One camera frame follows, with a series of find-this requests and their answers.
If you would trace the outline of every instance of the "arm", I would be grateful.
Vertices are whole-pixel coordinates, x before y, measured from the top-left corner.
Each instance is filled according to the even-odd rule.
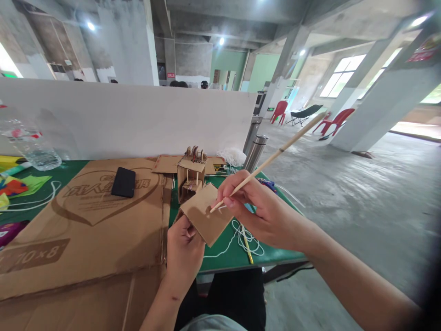
[[[258,240],[275,248],[303,252],[363,329],[394,330],[418,314],[419,308],[407,296],[255,178],[229,198],[248,174],[239,171],[227,177],[212,206],[223,200]],[[256,214],[244,203],[256,206]]]
[[[196,278],[205,243],[186,216],[167,233],[167,270],[140,331],[173,330],[179,307]]]

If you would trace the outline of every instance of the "red plastic chair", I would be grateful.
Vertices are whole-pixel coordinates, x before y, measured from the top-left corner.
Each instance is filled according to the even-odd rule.
[[[277,116],[281,116],[279,124],[282,125],[283,122],[285,121],[285,110],[286,107],[288,106],[288,103],[286,101],[279,101],[279,103],[277,104],[276,109],[274,110],[274,114],[272,115],[270,121],[271,124],[274,124],[274,122],[276,121]]]
[[[319,125],[317,125],[317,127],[314,129],[314,131],[312,133],[314,133],[320,125],[324,124],[325,127],[322,130],[322,136],[324,136],[326,131],[328,131],[328,129],[330,128],[330,126],[332,124],[335,124],[337,127],[335,128],[335,131],[332,134],[332,136],[335,136],[335,134],[337,133],[338,129],[341,127],[341,125],[343,124],[345,119],[347,119],[348,116],[351,115],[354,111],[355,111],[355,109],[353,109],[353,108],[345,109],[340,114],[338,114],[337,117],[333,121],[330,121],[327,119],[331,115],[331,113],[328,113],[328,115],[326,115],[326,117],[323,119],[323,121]]]

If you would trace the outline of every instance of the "green table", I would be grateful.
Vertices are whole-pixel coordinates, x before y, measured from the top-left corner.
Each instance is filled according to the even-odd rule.
[[[52,176],[52,179],[49,180],[44,186],[35,194],[14,198],[11,199],[11,204],[14,203],[22,203],[22,202],[31,202],[42,200],[48,195],[52,193],[52,187],[50,182],[53,180],[58,180],[62,183],[62,187],[64,187],[69,181],[87,164],[87,161],[65,161],[62,165],[56,169],[50,171],[38,171],[34,168],[26,169],[20,173],[18,173],[15,177],[24,178],[28,175],[33,176]],[[264,174],[260,174],[259,177],[266,178]],[[223,177],[206,177],[208,182],[213,183],[216,187],[224,180]],[[298,209],[289,201],[286,196],[279,192],[279,196],[286,201],[291,207],[298,211]],[[35,208],[29,211],[16,212],[16,213],[3,213],[0,215],[0,225],[5,223],[12,222],[20,222],[24,220],[32,220],[42,209],[44,206],[39,208]],[[177,202],[177,188],[174,188],[172,191],[172,202],[171,202],[171,210],[170,210],[170,223],[171,225],[176,218],[177,212],[179,209],[179,204]],[[214,256],[224,251],[228,243],[230,242],[232,236],[234,234],[234,229],[231,224],[225,229],[220,238],[216,241],[212,248],[205,249],[206,256]],[[267,265],[275,265],[275,264],[286,264],[286,263],[301,263],[304,264],[307,262],[306,257],[303,253],[293,252],[293,251],[284,251],[279,249],[274,249],[269,247],[263,243],[261,243],[262,247],[265,250],[265,254],[263,256],[255,256],[253,255],[254,265],[251,265],[248,261],[247,253],[237,244],[237,236],[233,239],[233,242],[230,245],[228,251],[219,257],[216,258],[205,258],[201,267],[201,273],[212,273],[216,271],[222,270],[238,270],[244,268],[255,268],[257,266],[267,266]]]

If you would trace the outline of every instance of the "plastic water bottle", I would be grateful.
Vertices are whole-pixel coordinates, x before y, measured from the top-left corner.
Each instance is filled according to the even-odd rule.
[[[1,104],[1,100],[0,134],[6,136],[15,149],[37,170],[54,169],[62,162],[37,126],[14,107]]]

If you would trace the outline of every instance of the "white partition board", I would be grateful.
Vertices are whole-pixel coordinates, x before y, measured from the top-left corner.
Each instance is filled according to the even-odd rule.
[[[0,78],[0,99],[34,120],[64,160],[243,149],[257,94]],[[5,137],[1,155],[17,155]]]

